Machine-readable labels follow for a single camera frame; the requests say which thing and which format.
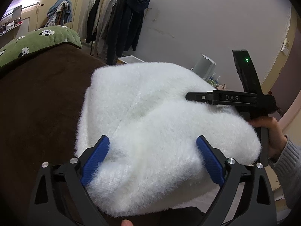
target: green cushion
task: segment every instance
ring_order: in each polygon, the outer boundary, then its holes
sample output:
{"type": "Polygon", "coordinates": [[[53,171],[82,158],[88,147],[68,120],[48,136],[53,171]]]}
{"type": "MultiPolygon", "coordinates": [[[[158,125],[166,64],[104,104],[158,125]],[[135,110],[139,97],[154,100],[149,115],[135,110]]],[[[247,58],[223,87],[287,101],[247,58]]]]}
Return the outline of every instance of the green cushion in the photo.
{"type": "Polygon", "coordinates": [[[0,67],[19,57],[62,43],[82,48],[79,35],[67,26],[57,25],[34,30],[0,49],[0,67]]]}

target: white fluffy sweater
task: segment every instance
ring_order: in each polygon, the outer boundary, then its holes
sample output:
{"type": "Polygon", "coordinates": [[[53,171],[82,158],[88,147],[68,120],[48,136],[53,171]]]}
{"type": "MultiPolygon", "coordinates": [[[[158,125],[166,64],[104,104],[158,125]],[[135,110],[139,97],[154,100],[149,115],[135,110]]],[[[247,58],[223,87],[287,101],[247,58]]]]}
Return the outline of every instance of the white fluffy sweater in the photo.
{"type": "Polygon", "coordinates": [[[216,187],[196,139],[204,135],[226,157],[251,164],[260,152],[253,128],[233,107],[186,101],[212,91],[195,73],[171,63],[95,70],[78,125],[76,156],[102,135],[109,152],[87,191],[112,216],[173,207],[216,187]]]}

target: bottle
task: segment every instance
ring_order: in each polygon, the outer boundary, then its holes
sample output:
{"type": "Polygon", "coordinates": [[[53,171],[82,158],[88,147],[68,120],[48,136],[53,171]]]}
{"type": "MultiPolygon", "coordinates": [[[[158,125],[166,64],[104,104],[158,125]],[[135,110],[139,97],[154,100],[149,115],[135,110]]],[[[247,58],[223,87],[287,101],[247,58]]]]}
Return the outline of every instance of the bottle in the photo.
{"type": "Polygon", "coordinates": [[[221,78],[221,76],[219,76],[216,80],[215,83],[218,84],[219,83],[219,79],[221,78]]]}
{"type": "Polygon", "coordinates": [[[215,75],[215,72],[212,74],[212,76],[210,76],[210,80],[213,80],[213,78],[214,78],[214,75],[215,75]]]}

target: hand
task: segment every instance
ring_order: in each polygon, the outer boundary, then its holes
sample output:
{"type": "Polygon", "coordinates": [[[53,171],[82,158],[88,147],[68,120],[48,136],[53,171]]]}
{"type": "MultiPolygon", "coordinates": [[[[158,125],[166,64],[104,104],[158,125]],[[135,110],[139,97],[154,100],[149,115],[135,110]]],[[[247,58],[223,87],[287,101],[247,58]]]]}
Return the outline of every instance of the hand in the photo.
{"type": "Polygon", "coordinates": [[[249,121],[253,127],[268,128],[269,147],[268,156],[277,161],[286,146],[287,137],[283,135],[278,121],[274,117],[261,116],[249,121]]]}
{"type": "Polygon", "coordinates": [[[133,226],[132,222],[129,220],[123,220],[121,226],[133,226]]]}

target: hanging clothes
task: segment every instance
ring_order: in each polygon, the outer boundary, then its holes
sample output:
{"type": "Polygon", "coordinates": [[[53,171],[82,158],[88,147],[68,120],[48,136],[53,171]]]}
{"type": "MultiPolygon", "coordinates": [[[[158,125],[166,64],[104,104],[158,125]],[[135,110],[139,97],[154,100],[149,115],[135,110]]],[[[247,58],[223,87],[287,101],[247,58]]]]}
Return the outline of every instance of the hanging clothes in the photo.
{"type": "Polygon", "coordinates": [[[100,0],[95,0],[95,3],[93,4],[91,11],[89,13],[88,16],[88,20],[87,20],[87,34],[86,34],[86,43],[90,43],[92,41],[95,41],[96,38],[96,33],[93,34],[93,26],[94,26],[94,21],[96,18],[96,12],[97,12],[97,8],[99,5],[100,0]]]}
{"type": "Polygon", "coordinates": [[[107,25],[111,17],[112,8],[117,3],[117,1],[118,0],[109,0],[108,4],[106,5],[106,12],[103,14],[103,16],[100,17],[100,20],[102,20],[102,22],[99,22],[97,26],[94,55],[101,54],[104,50],[106,38],[106,35],[104,37],[104,34],[107,32],[107,25]]]}
{"type": "Polygon", "coordinates": [[[86,39],[87,38],[87,23],[88,23],[88,16],[89,16],[89,13],[93,7],[93,5],[95,4],[95,1],[96,0],[89,0],[89,4],[88,4],[88,8],[87,10],[85,11],[84,15],[83,15],[83,19],[82,19],[82,22],[80,24],[80,28],[79,28],[79,37],[81,39],[86,39]]]}
{"type": "Polygon", "coordinates": [[[49,9],[47,13],[49,18],[46,26],[63,25],[72,21],[72,3],[70,0],[57,0],[57,2],[49,9]]]}
{"type": "Polygon", "coordinates": [[[114,22],[107,35],[107,64],[112,65],[115,54],[122,56],[132,46],[136,51],[142,24],[144,10],[150,0],[119,0],[116,6],[114,22]]]}
{"type": "Polygon", "coordinates": [[[97,8],[97,12],[96,12],[95,21],[94,21],[94,25],[93,25],[92,33],[96,33],[97,25],[98,25],[98,22],[100,21],[100,14],[102,12],[104,12],[103,5],[105,5],[105,2],[108,2],[108,0],[100,0],[100,2],[99,2],[98,8],[97,8]]]}

